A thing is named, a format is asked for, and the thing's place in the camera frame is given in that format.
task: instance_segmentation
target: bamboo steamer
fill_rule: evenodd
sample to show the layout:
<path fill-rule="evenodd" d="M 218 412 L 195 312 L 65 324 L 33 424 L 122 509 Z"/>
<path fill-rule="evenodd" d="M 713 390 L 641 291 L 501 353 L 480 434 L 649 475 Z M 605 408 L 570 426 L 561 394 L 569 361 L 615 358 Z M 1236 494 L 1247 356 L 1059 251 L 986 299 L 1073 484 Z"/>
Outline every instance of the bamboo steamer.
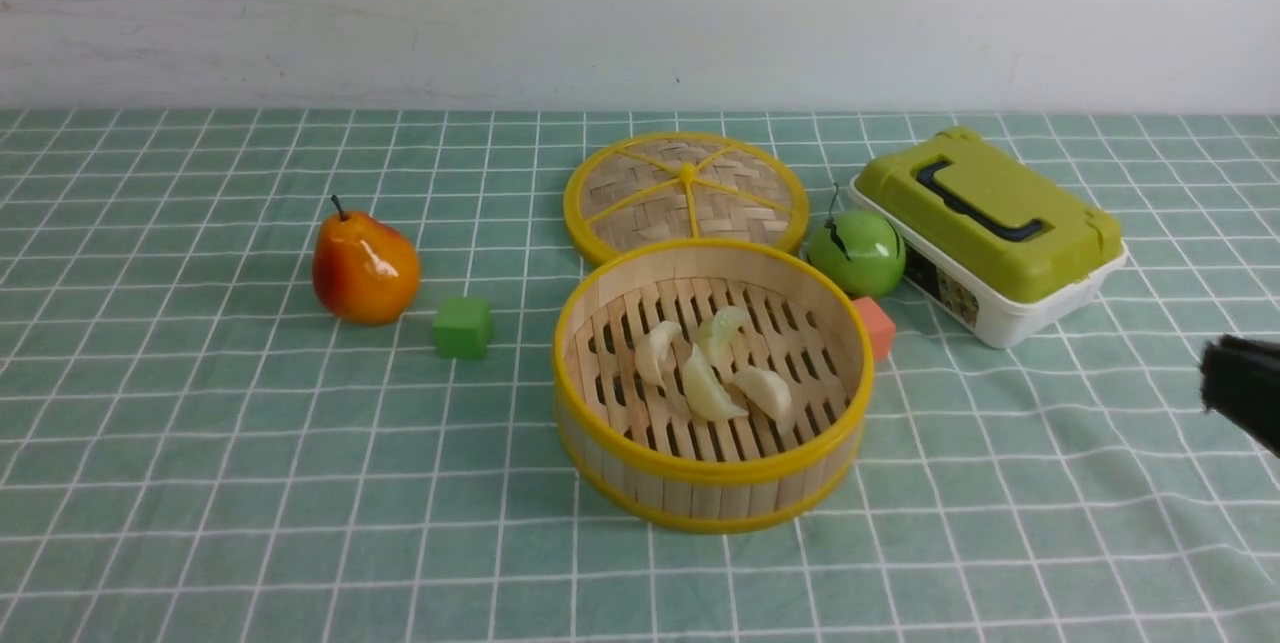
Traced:
<path fill-rule="evenodd" d="M 637 375 L 635 345 L 659 320 L 681 324 L 682 362 L 700 320 L 728 305 L 751 314 L 728 368 L 777 370 L 800 411 L 792 429 L 755 409 L 704 421 L 677 373 L 662 387 Z M 553 343 L 556 420 L 581 475 L 634 515 L 695 533 L 755 530 L 813 507 L 844 478 L 873 366 L 850 300 L 800 259 L 750 241 L 659 242 L 609 260 L 568 298 Z"/>
<path fill-rule="evenodd" d="M 564 223 L 591 265 L 659 241 L 727 238 L 795 252 L 809 223 L 804 186 L 781 160 L 713 133 L 620 141 L 573 172 Z"/>

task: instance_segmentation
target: pear stem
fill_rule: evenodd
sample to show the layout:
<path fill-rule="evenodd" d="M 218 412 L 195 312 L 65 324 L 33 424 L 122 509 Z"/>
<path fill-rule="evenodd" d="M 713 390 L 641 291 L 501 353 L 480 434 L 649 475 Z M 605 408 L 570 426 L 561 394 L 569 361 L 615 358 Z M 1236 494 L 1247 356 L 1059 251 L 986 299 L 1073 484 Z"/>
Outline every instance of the pear stem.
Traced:
<path fill-rule="evenodd" d="M 342 204 L 338 202 L 338 195 L 334 193 L 333 196 L 329 196 L 329 200 L 333 201 L 333 208 L 338 209 L 338 220 L 347 220 L 347 211 L 342 210 Z"/>

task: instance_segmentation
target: toy apple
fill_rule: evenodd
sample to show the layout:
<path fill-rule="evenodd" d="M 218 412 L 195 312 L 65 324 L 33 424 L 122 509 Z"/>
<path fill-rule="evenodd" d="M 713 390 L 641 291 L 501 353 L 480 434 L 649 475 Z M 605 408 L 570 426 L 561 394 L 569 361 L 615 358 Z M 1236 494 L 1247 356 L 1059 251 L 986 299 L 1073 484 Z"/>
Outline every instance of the toy apple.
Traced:
<path fill-rule="evenodd" d="M 333 315 L 360 325 L 396 322 L 417 295 L 417 248 L 365 211 L 343 210 L 320 225 L 311 260 L 311 287 Z"/>
<path fill-rule="evenodd" d="M 882 215 L 868 210 L 828 211 L 827 220 L 809 237 L 806 257 L 845 293 L 877 298 L 902 279 L 906 243 Z"/>

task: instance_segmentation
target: orange block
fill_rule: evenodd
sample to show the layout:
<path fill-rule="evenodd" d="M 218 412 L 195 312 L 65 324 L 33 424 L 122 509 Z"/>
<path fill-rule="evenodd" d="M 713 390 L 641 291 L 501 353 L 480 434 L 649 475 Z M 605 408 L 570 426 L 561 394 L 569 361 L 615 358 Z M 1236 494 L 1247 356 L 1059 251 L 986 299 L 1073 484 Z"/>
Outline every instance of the orange block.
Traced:
<path fill-rule="evenodd" d="M 854 307 L 863 318 L 863 325 L 867 327 L 867 333 L 872 339 L 872 357 L 877 362 L 887 359 L 893 347 L 893 334 L 897 333 L 897 327 L 872 298 L 854 298 Z"/>

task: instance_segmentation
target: toy pear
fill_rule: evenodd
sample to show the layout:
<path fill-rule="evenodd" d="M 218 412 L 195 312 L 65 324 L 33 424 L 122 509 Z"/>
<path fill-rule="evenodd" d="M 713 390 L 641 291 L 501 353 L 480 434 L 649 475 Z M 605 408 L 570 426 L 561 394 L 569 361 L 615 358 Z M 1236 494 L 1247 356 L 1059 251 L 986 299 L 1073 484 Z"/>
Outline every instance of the toy pear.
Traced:
<path fill-rule="evenodd" d="M 358 325 L 399 319 L 417 295 L 421 264 L 416 246 L 398 229 L 360 210 L 343 210 L 320 225 L 311 286 L 329 313 Z"/>

